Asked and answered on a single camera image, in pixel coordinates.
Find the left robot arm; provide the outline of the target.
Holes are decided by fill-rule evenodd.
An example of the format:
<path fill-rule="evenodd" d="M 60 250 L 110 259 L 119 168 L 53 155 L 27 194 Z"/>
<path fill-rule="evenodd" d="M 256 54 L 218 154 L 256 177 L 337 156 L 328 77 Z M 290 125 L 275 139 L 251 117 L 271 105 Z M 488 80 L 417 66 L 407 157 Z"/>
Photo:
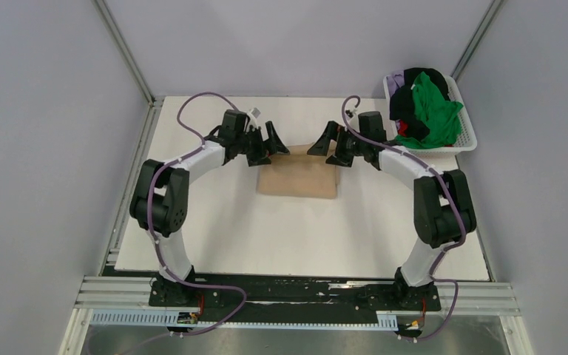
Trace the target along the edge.
<path fill-rule="evenodd" d="M 129 215 L 149 234 L 158 260 L 150 305 L 186 306 L 207 285 L 195 282 L 182 227 L 189 211 L 189 188 L 205 174 L 225 166 L 238 155 L 250 167 L 269 165 L 274 155 L 289 155 L 272 122 L 255 123 L 257 112 L 228 109 L 220 125 L 203 137 L 195 151 L 167 162 L 148 159 L 140 170 Z"/>

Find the beige t shirt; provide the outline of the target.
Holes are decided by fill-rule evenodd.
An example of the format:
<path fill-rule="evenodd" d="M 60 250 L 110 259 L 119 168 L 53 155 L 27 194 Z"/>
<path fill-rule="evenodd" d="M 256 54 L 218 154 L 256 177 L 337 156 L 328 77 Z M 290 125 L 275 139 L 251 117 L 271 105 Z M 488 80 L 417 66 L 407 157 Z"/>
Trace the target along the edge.
<path fill-rule="evenodd" d="M 290 146 L 287 155 L 272 155 L 259 168 L 257 192 L 262 195 L 335 199 L 339 170 L 322 155 L 310 155 L 311 144 Z"/>

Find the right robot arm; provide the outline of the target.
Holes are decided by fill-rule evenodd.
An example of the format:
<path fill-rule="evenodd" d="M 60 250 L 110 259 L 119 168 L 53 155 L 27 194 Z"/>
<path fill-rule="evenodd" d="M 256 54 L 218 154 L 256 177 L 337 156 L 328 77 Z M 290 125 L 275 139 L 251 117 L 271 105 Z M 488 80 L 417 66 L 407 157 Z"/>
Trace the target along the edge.
<path fill-rule="evenodd" d="M 350 167 L 361 157 L 413 192 L 413 224 L 418 240 L 396 270 L 388 299 L 412 308 L 430 299 L 434 273 L 444 255 L 465 242 L 477 225 L 466 175 L 459 169 L 439 172 L 395 141 L 387 139 L 378 111 L 357 115 L 359 128 L 346 121 L 327 123 L 308 155 L 324 156 L 333 166 Z"/>

